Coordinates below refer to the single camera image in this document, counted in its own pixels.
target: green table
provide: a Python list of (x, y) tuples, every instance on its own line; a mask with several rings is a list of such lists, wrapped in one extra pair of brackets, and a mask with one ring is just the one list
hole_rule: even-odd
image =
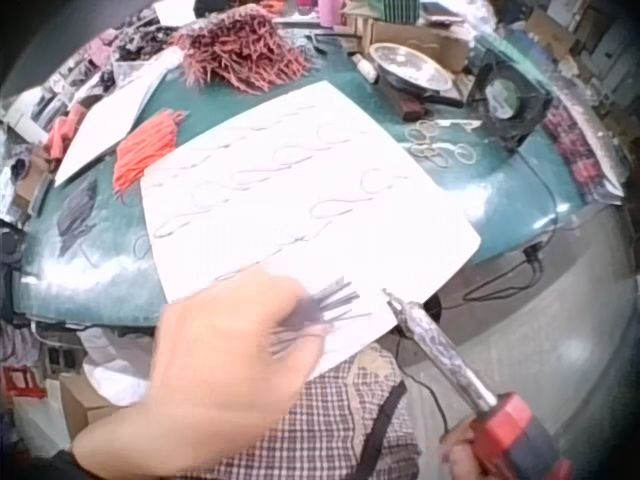
[[(314, 72), (286, 87), (253, 96), (215, 85), (198, 90), (184, 85), (177, 71), (159, 85), (138, 123), (162, 108), (187, 110), (179, 144), (285, 92), (328, 80), (378, 121), (398, 142), (406, 144), (405, 128), (375, 86), (369, 85), (353, 63), (337, 49), (316, 58)], [(461, 118), (465, 111), (436, 109), (440, 118)], [(440, 169), (423, 164), (432, 178), (464, 206), (482, 245), (473, 262), (481, 262), (513, 250), (549, 227), (552, 204), (540, 181), (517, 156), (510, 158), (495, 139), (476, 129), (442, 129), (439, 141), (465, 142), (474, 148), (474, 165), (453, 162)], [(583, 202), (564, 161), (551, 140), (535, 131), (521, 148), (534, 168), (553, 190), (561, 217), (575, 213)], [(16, 310), (36, 319), (75, 324), (152, 326), (166, 303), (162, 286), (149, 254), (134, 255), (134, 243), (146, 233), (140, 191), (129, 192), (124, 203), (111, 191), (114, 154), (95, 168), (49, 192), (41, 215), (31, 220), (23, 261), (23, 273), (14, 282)], [(98, 199), (91, 220), (93, 232), (63, 258), (58, 258), (56, 218), (64, 200), (85, 178), (98, 180)], [(144, 253), (139, 245), (138, 257)]]

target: gray floor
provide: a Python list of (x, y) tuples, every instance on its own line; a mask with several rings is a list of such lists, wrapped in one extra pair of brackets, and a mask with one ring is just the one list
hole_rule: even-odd
[[(576, 219), (588, 220), (580, 228), (568, 230), (569, 224), (558, 231), (544, 251), (545, 275), (534, 289), (506, 301), (445, 311), (441, 323), (488, 385), (497, 392), (518, 392), (550, 431), (562, 433), (565, 450), (587, 424), (599, 420), (597, 408), (594, 415), (578, 424), (574, 421), (571, 430), (569, 420), (575, 420), (576, 412), (593, 397), (614, 353), (630, 351), (633, 345), (621, 342), (623, 333), (632, 335), (629, 325), (635, 324), (630, 321), (636, 311), (632, 236), (623, 215), (614, 209), (598, 213), (599, 208)], [(521, 258), (513, 254), (463, 269), (442, 289), (443, 304), (457, 304), (460, 292)], [(526, 267), (521, 270), (505, 279), (504, 286), (526, 283), (530, 273)], [(391, 350), (396, 343), (395, 337), (381, 339)], [(412, 342), (402, 343), (400, 363), (436, 390), (450, 423), (470, 413)], [(610, 371), (604, 377), (613, 381)], [(410, 414), (423, 450), (421, 478), (446, 478), (436, 456), (442, 422), (433, 400), (411, 380), (407, 385)]]

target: pink bottle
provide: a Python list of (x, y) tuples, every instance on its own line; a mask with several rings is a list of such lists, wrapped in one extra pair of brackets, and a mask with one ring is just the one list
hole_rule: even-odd
[(341, 8), (342, 0), (319, 0), (318, 10), (320, 11), (320, 25), (323, 27), (339, 25)]

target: dark red cord pile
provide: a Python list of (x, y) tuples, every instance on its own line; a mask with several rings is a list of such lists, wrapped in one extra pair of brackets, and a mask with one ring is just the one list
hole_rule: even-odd
[(272, 18), (245, 5), (176, 32), (172, 41), (184, 51), (187, 84), (224, 79), (260, 93), (302, 77), (309, 70), (303, 51), (289, 44)]

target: metal bowl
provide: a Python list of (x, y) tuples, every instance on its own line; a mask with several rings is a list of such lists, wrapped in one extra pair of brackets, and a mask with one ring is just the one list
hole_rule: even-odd
[(371, 58), (394, 87), (429, 95), (449, 90), (449, 73), (426, 55), (395, 43), (375, 43), (369, 47)]

